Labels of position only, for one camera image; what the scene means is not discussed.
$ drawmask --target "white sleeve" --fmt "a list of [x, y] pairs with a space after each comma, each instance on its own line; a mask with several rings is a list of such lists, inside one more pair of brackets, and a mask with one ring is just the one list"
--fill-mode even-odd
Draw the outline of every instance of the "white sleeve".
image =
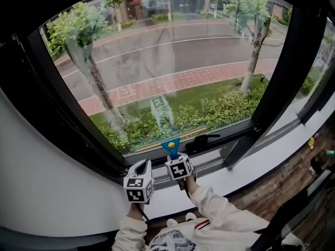
[[135, 220], [128, 216], [120, 221], [120, 230], [115, 236], [112, 251], [135, 251], [144, 247], [147, 225], [145, 221]]
[[229, 215], [240, 212], [227, 198], [213, 193], [209, 186], [200, 186], [192, 194], [191, 200], [213, 227], [221, 227]]

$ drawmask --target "blue plastic piece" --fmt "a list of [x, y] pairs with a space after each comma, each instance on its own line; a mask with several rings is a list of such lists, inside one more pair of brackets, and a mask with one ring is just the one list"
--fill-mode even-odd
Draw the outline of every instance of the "blue plastic piece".
[[[169, 144], [170, 143], [174, 143], [174, 147], [173, 148], [170, 148], [169, 147]], [[176, 139], [172, 139], [172, 140], [169, 140], [169, 141], [165, 141], [165, 142], [162, 142], [161, 145], [164, 149], [166, 149], [168, 152], [171, 153], [171, 159], [172, 160], [175, 160], [175, 159], [178, 159], [179, 158], [179, 155], [178, 155], [178, 146], [179, 146], [179, 142], [180, 142], [180, 138], [176, 138]]]

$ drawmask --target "hand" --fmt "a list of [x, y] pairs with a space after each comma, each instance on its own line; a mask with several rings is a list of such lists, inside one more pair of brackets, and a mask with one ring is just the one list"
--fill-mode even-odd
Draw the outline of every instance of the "hand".
[[186, 177], [186, 184], [188, 187], [188, 192], [191, 195], [199, 188], [199, 185], [194, 181], [193, 174], [189, 177]]
[[[140, 208], [143, 210], [144, 209], [144, 203], [139, 203]], [[137, 209], [136, 205], [134, 203], [132, 203], [130, 205], [130, 209], [128, 212], [128, 217], [135, 219], [135, 220], [142, 220], [142, 214], [141, 212]]]

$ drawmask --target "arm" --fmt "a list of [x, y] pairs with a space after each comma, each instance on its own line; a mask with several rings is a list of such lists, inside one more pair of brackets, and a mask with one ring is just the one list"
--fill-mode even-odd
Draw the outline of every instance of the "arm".
[[193, 177], [187, 177], [188, 191], [192, 195], [192, 203], [199, 212], [206, 217], [214, 227], [222, 227], [227, 217], [240, 212], [228, 199], [213, 193], [211, 187], [199, 186]]
[[120, 230], [115, 236], [113, 251], [140, 250], [144, 246], [147, 225], [135, 204], [131, 204], [128, 215], [120, 221]]

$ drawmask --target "white wall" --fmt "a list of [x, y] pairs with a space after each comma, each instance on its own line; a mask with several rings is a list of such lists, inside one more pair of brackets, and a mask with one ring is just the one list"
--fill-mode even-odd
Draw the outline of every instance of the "white wall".
[[[335, 110], [335, 95], [308, 123], [243, 159], [201, 177], [226, 195], [293, 154]], [[192, 208], [177, 186], [155, 192], [150, 218]], [[80, 236], [118, 229], [128, 202], [120, 186], [74, 161], [41, 136], [0, 93], [0, 225], [44, 236]]]

